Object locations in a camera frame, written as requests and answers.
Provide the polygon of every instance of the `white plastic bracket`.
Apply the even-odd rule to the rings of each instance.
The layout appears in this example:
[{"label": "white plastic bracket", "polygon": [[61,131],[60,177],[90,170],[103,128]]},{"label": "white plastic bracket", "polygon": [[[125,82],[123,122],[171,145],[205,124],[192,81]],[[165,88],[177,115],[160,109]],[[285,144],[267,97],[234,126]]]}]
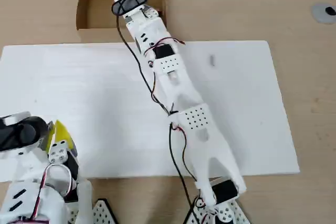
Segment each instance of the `white plastic bracket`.
[{"label": "white plastic bracket", "polygon": [[188,138],[187,154],[191,159],[196,187],[201,190],[202,197],[208,206],[216,204],[209,181],[209,162],[217,159],[227,172],[226,177],[235,183],[238,192],[245,192],[246,185],[239,172],[231,149],[218,130],[208,105],[203,103],[183,112],[173,114],[172,119],[179,124]]},{"label": "white plastic bracket", "polygon": [[[214,224],[215,218],[223,223],[250,224],[248,218],[235,200],[224,202],[213,207],[199,208],[204,203],[199,199],[195,202],[194,212],[202,224]],[[186,224],[197,224],[192,212],[189,213]]]}]

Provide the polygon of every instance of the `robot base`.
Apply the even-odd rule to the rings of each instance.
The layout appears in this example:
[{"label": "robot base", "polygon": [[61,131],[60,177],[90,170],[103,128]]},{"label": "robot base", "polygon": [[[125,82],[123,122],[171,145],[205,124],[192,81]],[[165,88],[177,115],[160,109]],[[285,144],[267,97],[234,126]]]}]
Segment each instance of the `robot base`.
[{"label": "robot base", "polygon": [[[213,207],[202,207],[204,203],[200,199],[194,200],[194,212],[200,224],[250,224],[246,215],[236,200],[226,201]],[[191,211],[188,212],[183,224],[197,224]]]}]

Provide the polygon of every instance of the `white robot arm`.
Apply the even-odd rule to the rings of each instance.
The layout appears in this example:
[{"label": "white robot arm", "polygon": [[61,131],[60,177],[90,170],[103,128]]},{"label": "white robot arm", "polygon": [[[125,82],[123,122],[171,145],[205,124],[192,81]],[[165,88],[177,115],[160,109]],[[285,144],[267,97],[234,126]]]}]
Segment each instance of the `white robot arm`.
[{"label": "white robot arm", "polygon": [[239,194],[246,190],[246,186],[227,141],[188,76],[178,50],[178,44],[183,42],[171,36],[159,13],[145,2],[114,0],[112,12],[125,19],[139,53],[146,57],[159,80],[163,90],[160,98],[164,98],[164,107],[170,108],[167,112],[169,119],[188,139],[187,152],[197,180],[196,187],[201,190],[206,205],[213,206],[219,202],[209,182],[210,159],[215,158],[222,164],[226,171],[223,177],[233,181]]}]

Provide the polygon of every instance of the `cable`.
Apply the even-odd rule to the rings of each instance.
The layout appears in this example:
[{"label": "cable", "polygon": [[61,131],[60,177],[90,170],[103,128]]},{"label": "cable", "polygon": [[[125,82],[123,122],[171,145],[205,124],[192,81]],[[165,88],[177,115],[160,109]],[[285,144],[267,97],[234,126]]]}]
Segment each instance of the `cable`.
[{"label": "cable", "polygon": [[[120,6],[119,6],[119,10],[118,10],[118,14],[120,13],[120,10],[121,10],[121,6],[122,6],[122,3],[120,3]],[[126,47],[128,48],[128,50],[132,53],[134,59],[136,60],[137,64],[138,64],[138,67],[139,67],[139,72],[140,72],[140,75],[143,79],[143,81],[145,82],[148,90],[151,92],[151,95],[152,95],[152,89],[150,88],[143,72],[142,72],[142,68],[141,68],[141,64],[137,58],[137,56],[135,55],[134,51],[132,50],[132,48],[128,45],[127,41],[125,40],[124,36],[122,35],[121,33],[121,30],[120,30],[120,24],[119,24],[119,15],[117,15],[117,31],[119,33],[119,36],[121,38],[121,40],[124,42],[124,44],[126,45]],[[169,111],[167,110],[167,108],[156,98],[157,100],[157,104],[160,105],[160,107],[167,113],[167,115],[169,115]]]},{"label": "cable", "polygon": [[164,38],[160,39],[157,43],[155,43],[154,46],[151,46],[151,47],[147,48],[146,51],[143,53],[143,55],[146,56],[146,54],[149,50],[154,49],[155,47],[158,47],[160,44],[164,45],[164,43],[161,43],[161,42],[164,41],[165,39],[173,39],[173,40],[175,40],[175,42],[179,42],[179,43],[185,45],[184,41],[181,41],[181,40],[176,39],[174,37],[164,37]]},{"label": "cable", "polygon": [[190,172],[190,170],[188,169],[187,165],[185,164],[185,159],[184,159],[184,153],[185,153],[185,149],[187,148],[187,136],[185,134],[185,131],[180,127],[176,127],[175,129],[173,128],[173,130],[179,130],[182,132],[183,136],[184,136],[184,147],[183,147],[183,151],[182,151],[182,162],[183,162],[183,165],[185,167],[185,169],[187,170],[187,172],[190,174],[190,176],[195,180],[197,181],[196,177]]},{"label": "cable", "polygon": [[176,170],[177,170],[177,172],[179,174],[179,177],[181,179],[181,182],[182,182],[182,185],[183,185],[183,189],[184,189],[184,192],[185,192],[185,196],[186,196],[186,198],[188,200],[190,209],[192,210],[192,213],[193,213],[193,215],[195,217],[195,220],[196,220],[197,224],[200,224],[199,223],[200,221],[198,220],[197,215],[196,215],[196,213],[194,211],[194,207],[193,207],[193,205],[192,205],[192,203],[190,201],[188,189],[187,189],[187,186],[185,185],[184,178],[183,178],[183,176],[182,176],[182,174],[180,172],[180,169],[177,166],[175,158],[174,158],[174,154],[173,154],[173,150],[172,150],[172,129],[173,129],[173,123],[170,123],[170,125],[169,125],[169,151],[170,151],[170,155],[172,156],[172,160],[173,160],[174,166],[175,166],[175,168],[176,168]]},{"label": "cable", "polygon": [[145,18],[148,18],[147,15],[146,15],[146,13],[144,12],[143,8],[141,8],[141,12],[145,16]]},{"label": "cable", "polygon": [[46,184],[46,179],[47,179],[47,175],[48,175],[48,171],[49,169],[52,167],[52,166],[61,166],[63,168],[65,168],[69,174],[69,186],[68,186],[68,189],[67,189],[67,192],[66,194],[64,195],[64,197],[66,197],[71,189],[72,189],[72,175],[71,175],[71,171],[70,169],[63,165],[63,164],[50,164],[46,167],[46,169],[44,170],[43,172],[43,176],[42,176],[42,179],[41,179],[41,183],[40,183],[40,187],[39,187],[39,190],[38,190],[38,194],[37,194],[37,198],[36,198],[36,201],[35,201],[35,205],[34,205],[34,209],[33,209],[33,213],[31,214],[29,220],[33,220],[34,218],[36,218],[37,216],[37,212],[38,212],[38,205],[40,203],[40,194],[41,194],[41,190],[42,188],[45,186]]}]

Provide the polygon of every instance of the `black wire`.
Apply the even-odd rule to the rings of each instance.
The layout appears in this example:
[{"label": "black wire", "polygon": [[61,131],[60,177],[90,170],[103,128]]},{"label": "black wire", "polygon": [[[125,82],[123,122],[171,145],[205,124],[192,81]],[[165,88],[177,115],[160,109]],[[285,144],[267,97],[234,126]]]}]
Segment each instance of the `black wire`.
[{"label": "black wire", "polygon": [[143,8],[141,8],[142,14],[145,16],[145,18],[148,18],[146,13],[144,12]]},{"label": "black wire", "polygon": [[172,160],[173,160],[174,166],[175,166],[175,168],[176,168],[176,170],[177,170],[177,172],[179,174],[179,177],[181,179],[181,182],[182,182],[182,185],[183,185],[183,189],[184,189],[184,192],[185,192],[185,196],[187,197],[190,209],[192,210],[192,213],[193,213],[193,215],[195,217],[195,220],[196,220],[197,224],[200,224],[199,223],[200,221],[198,220],[198,217],[197,217],[197,215],[196,215],[196,213],[194,211],[194,207],[193,207],[193,205],[192,205],[192,203],[190,201],[188,189],[187,189],[187,186],[185,185],[184,178],[183,178],[183,176],[182,176],[182,174],[180,172],[180,169],[177,166],[175,158],[174,158],[174,154],[173,154],[173,150],[172,150],[172,129],[173,129],[173,123],[170,123],[170,125],[169,125],[169,150],[170,150],[170,155],[172,156]]},{"label": "black wire", "polygon": [[187,172],[189,173],[189,175],[195,180],[197,181],[196,177],[190,172],[190,170],[188,169],[187,165],[185,164],[185,159],[184,159],[184,154],[185,154],[185,149],[187,148],[187,136],[184,132],[184,130],[180,130],[184,136],[184,147],[183,147],[183,151],[182,151],[182,162],[184,165],[184,168],[187,170]]},{"label": "black wire", "polygon": [[[120,3],[120,6],[119,6],[119,10],[118,10],[118,14],[120,13],[120,10],[121,10],[121,6],[122,6],[122,3]],[[141,68],[141,64],[138,60],[138,58],[136,57],[134,51],[132,50],[132,48],[128,45],[127,41],[125,40],[124,36],[122,35],[121,33],[121,30],[120,30],[120,24],[119,24],[119,15],[117,15],[117,31],[119,33],[119,36],[121,38],[121,40],[124,42],[124,44],[126,45],[126,47],[128,48],[128,50],[132,53],[133,57],[135,58],[137,64],[138,64],[138,67],[139,67],[139,71],[140,71],[140,74],[141,74],[141,77],[143,79],[143,81],[145,82],[148,90],[151,92],[151,96],[153,96],[156,100],[157,100],[157,104],[160,105],[160,107],[169,115],[169,111],[167,110],[167,108],[156,98],[155,95],[152,94],[152,89],[151,87],[149,86],[143,72],[142,72],[142,68]]]}]

